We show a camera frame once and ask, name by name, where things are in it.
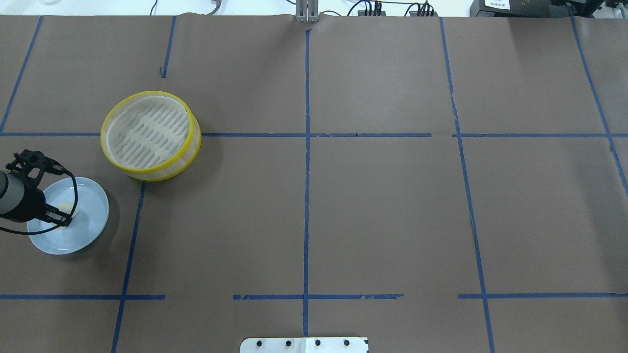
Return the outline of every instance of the metal clamp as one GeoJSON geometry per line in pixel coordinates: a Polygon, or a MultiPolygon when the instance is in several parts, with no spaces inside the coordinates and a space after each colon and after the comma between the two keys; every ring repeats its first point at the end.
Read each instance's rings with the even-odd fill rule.
{"type": "Polygon", "coordinates": [[[318,22],[318,0],[296,0],[297,22],[318,22]]]}

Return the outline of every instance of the sticker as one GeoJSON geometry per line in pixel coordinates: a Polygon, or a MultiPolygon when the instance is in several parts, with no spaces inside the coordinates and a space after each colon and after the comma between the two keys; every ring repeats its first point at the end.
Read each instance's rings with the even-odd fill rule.
{"type": "Polygon", "coordinates": [[[484,0],[484,5],[490,8],[510,10],[510,0],[484,0]]]}

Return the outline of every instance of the round basket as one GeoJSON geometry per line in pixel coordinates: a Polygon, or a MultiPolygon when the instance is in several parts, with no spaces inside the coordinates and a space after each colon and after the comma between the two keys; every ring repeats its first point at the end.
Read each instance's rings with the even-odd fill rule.
{"type": "Polygon", "coordinates": [[[146,182],[181,173],[200,148],[196,117],[179,97],[158,90],[118,103],[100,130],[105,157],[125,174],[146,182]]]}

